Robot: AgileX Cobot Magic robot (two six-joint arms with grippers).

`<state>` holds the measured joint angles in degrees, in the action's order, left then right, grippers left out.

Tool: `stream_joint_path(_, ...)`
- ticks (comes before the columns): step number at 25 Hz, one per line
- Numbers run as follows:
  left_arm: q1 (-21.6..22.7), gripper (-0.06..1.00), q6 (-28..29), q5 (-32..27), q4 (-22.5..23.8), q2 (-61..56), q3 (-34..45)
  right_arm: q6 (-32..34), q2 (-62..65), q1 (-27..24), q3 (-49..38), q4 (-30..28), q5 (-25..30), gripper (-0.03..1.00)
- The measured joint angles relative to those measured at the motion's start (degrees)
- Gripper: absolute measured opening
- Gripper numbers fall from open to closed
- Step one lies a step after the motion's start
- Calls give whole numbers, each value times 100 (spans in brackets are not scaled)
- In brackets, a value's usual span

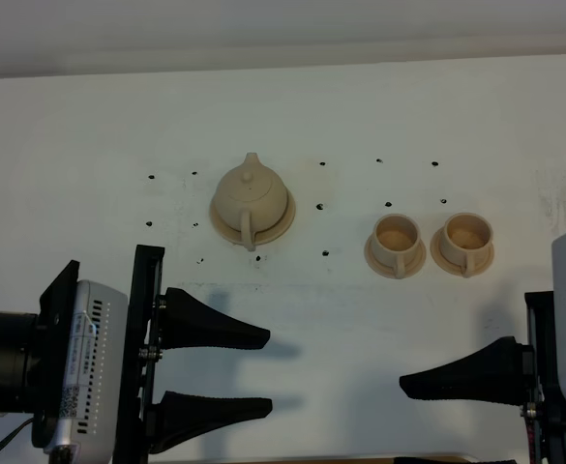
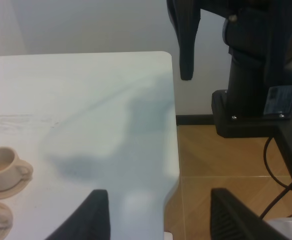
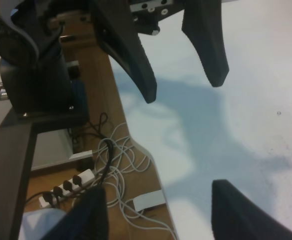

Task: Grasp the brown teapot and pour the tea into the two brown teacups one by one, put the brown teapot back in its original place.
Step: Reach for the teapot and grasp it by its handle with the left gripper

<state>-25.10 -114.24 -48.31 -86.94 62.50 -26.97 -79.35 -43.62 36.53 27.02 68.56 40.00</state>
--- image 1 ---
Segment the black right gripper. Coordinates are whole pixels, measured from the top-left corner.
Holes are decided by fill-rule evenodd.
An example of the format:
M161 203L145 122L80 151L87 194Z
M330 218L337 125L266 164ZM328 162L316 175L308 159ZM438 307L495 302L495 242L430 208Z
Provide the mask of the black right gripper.
M524 299L531 346L504 336L460 360L404 375L399 385L417 400L521 406L529 461L566 463L566 397L558 380L553 292L529 292Z

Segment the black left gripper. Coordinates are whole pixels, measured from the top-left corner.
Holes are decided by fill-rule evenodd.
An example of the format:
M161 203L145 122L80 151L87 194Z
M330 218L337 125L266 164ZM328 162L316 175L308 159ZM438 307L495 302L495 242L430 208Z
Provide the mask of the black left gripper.
M269 398L217 398L166 391L152 403L156 362L162 350L217 347L260 350L271 333L239 321L200 302L185 290L168 287L159 310L159 341L151 326L157 317L164 249L135 249L128 320L123 353L115 446L108 463L145 463L177 445L236 423L266 418L273 411Z

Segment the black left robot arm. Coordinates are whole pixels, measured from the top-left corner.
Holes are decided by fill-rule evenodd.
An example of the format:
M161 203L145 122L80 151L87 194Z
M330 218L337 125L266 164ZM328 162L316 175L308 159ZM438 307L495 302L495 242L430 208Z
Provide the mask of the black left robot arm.
M52 463L144 463L208 432L267 417L268 398L168 391L154 400L167 350L259 350L267 330L238 321L186 291L163 287L164 249L135 250L122 293L78 276L70 262L38 313L0 311L0 415L22 413Z

